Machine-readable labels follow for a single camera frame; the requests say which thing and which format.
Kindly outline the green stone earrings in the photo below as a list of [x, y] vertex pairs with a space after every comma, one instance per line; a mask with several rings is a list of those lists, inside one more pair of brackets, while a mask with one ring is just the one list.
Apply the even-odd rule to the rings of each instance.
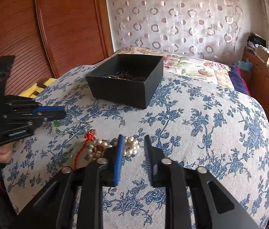
[[53, 122], [53, 126], [55, 127], [55, 132], [56, 132], [57, 134], [61, 135], [61, 134], [64, 133], [64, 131], [62, 131], [62, 130], [60, 129], [61, 124], [60, 124], [60, 122], [59, 122], [58, 120], [55, 120], [55, 121]]

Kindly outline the jade bangle with red cord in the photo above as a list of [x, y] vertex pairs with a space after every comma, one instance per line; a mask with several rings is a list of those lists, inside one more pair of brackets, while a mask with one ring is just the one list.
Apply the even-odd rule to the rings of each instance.
[[68, 166], [73, 170], [87, 166], [103, 154], [101, 144], [96, 139], [96, 130], [91, 129], [83, 136], [83, 142], [76, 142], [69, 152], [69, 157], [63, 167]]

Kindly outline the black jewelry box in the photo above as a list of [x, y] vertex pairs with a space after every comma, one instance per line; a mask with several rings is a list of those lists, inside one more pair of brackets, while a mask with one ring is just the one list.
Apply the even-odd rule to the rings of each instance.
[[146, 109], [163, 77], [162, 56], [118, 54], [86, 75], [97, 99]]

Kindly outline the yellow plush pillow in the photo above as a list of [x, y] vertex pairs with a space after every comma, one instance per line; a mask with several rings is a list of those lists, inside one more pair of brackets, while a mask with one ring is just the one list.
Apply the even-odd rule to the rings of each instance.
[[39, 95], [45, 88], [47, 88], [49, 85], [51, 85], [53, 82], [55, 82], [55, 78], [43, 78], [34, 83], [31, 87], [29, 87], [27, 90], [24, 90], [19, 94], [20, 97], [26, 97], [26, 98], [36, 98], [37, 95]]

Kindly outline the blue floral white bedspread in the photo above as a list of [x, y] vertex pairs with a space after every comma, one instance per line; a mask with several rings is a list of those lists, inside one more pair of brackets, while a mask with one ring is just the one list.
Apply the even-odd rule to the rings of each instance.
[[149, 106], [136, 109], [97, 100], [86, 75], [92, 66], [67, 72], [38, 97], [44, 106], [64, 106], [59, 126], [46, 123], [18, 142], [3, 170], [14, 209], [24, 206], [96, 130], [96, 138], [119, 135], [139, 143], [123, 159], [121, 181], [103, 190], [104, 228], [163, 228], [165, 190], [150, 186], [144, 137], [180, 166], [204, 166], [238, 200], [260, 228], [269, 220], [269, 122], [252, 97], [204, 80], [164, 73]]

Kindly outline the wooden headboard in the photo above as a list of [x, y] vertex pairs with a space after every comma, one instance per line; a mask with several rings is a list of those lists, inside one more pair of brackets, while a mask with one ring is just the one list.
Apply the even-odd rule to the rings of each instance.
[[112, 54], [106, 0], [0, 0], [0, 57], [15, 56], [8, 95]]

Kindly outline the pink floral quilt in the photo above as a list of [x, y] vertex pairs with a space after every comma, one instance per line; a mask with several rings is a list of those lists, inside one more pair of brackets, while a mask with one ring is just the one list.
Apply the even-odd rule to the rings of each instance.
[[222, 63], [139, 47], [121, 48], [113, 53], [114, 56], [117, 54], [162, 56], [163, 69], [166, 72], [205, 80], [209, 83], [220, 85], [231, 90], [234, 89], [232, 80], [229, 77], [231, 69], [229, 66]]

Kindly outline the purple blanket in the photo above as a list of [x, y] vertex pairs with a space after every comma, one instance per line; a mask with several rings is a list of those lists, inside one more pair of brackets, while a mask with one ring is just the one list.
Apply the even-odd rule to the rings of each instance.
[[234, 89], [240, 93], [250, 96], [250, 92], [247, 88], [246, 82], [241, 77], [240, 69], [234, 65], [230, 65], [229, 68], [230, 68], [229, 77], [230, 80], [232, 81]]

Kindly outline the sheer curtain with circles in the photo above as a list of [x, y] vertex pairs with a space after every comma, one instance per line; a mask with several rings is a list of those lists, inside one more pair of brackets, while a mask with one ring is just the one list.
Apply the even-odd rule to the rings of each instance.
[[107, 0], [115, 50], [139, 47], [230, 64], [243, 23], [241, 0]]

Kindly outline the cardboard box on cabinet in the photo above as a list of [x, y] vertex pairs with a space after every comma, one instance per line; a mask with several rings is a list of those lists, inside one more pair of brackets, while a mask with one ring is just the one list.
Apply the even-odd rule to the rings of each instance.
[[256, 55], [267, 65], [269, 65], [269, 51], [263, 47], [258, 46], [256, 50]]

